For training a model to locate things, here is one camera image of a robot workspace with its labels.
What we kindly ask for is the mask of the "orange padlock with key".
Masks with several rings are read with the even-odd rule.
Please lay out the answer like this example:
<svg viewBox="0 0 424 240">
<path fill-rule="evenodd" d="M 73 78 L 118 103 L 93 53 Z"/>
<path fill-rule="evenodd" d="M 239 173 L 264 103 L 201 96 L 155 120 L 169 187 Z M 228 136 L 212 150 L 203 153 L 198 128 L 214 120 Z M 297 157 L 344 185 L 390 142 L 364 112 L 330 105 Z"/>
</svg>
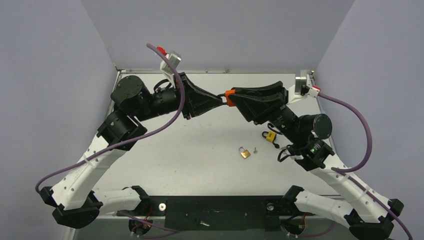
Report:
<svg viewBox="0 0 424 240">
<path fill-rule="evenodd" d="M 236 105 L 231 100 L 230 96 L 235 94 L 235 89 L 226 90 L 224 93 L 220 93 L 217 96 L 220 98 L 225 98 L 225 102 L 223 102 L 224 105 L 227 105 L 229 107 L 235 107 Z"/>
</svg>

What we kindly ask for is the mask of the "brass padlock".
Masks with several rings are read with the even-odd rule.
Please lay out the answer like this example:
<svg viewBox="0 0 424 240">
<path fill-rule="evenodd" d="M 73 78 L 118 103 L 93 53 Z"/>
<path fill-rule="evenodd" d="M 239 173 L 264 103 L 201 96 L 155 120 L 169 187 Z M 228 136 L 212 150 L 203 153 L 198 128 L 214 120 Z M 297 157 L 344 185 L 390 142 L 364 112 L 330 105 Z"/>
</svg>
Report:
<svg viewBox="0 0 424 240">
<path fill-rule="evenodd" d="M 238 148 L 238 151 L 243 159 L 247 159 L 251 156 L 251 153 L 242 146 Z"/>
</svg>

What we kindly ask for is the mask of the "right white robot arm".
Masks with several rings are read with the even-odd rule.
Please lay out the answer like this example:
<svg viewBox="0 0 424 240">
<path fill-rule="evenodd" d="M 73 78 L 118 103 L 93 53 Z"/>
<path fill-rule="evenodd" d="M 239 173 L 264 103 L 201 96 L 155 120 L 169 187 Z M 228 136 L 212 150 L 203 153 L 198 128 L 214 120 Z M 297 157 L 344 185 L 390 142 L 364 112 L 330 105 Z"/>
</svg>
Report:
<svg viewBox="0 0 424 240">
<path fill-rule="evenodd" d="M 327 115 L 297 116 L 289 108 L 289 104 L 317 97 L 319 92 L 319 88 L 309 83 L 285 88 L 277 82 L 265 87 L 234 87 L 224 96 L 228 106 L 236 107 L 248 122 L 270 123 L 290 141 L 278 155 L 279 162 L 293 159 L 341 196 L 336 200 L 294 185 L 282 199 L 287 213 L 324 217 L 345 226 L 359 240 L 387 240 L 403 203 L 378 194 L 345 166 L 326 143 L 332 134 L 332 122 Z"/>
</svg>

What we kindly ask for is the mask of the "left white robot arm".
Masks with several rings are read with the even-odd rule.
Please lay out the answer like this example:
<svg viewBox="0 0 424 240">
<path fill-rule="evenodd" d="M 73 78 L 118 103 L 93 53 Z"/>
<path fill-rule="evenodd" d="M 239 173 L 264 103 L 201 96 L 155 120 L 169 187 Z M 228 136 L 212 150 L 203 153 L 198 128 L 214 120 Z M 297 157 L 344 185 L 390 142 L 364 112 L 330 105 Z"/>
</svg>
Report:
<svg viewBox="0 0 424 240">
<path fill-rule="evenodd" d="M 157 84 L 154 92 L 140 77 L 128 75 L 117 83 L 110 97 L 113 111 L 97 129 L 86 153 L 65 169 L 66 176 L 54 186 L 36 185 L 44 203 L 54 208 L 52 216 L 59 225 L 81 229 L 112 212 L 145 214 L 150 197 L 142 187 L 98 191 L 94 186 L 137 141 L 153 135 L 142 121 L 169 113 L 191 119 L 224 104 L 223 94 L 194 85 L 183 72 L 167 80 L 166 87 Z"/>
</svg>

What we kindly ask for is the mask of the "yellow padlock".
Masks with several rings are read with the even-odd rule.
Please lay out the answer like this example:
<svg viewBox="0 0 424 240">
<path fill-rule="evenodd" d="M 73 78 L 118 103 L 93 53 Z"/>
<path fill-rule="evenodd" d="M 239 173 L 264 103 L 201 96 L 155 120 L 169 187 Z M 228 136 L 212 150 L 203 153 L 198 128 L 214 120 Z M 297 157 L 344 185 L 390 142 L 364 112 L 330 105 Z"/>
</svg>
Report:
<svg viewBox="0 0 424 240">
<path fill-rule="evenodd" d="M 267 141 L 270 142 L 276 149 L 280 148 L 280 145 L 278 143 L 275 143 L 277 133 L 274 131 L 263 131 L 262 137 Z"/>
</svg>

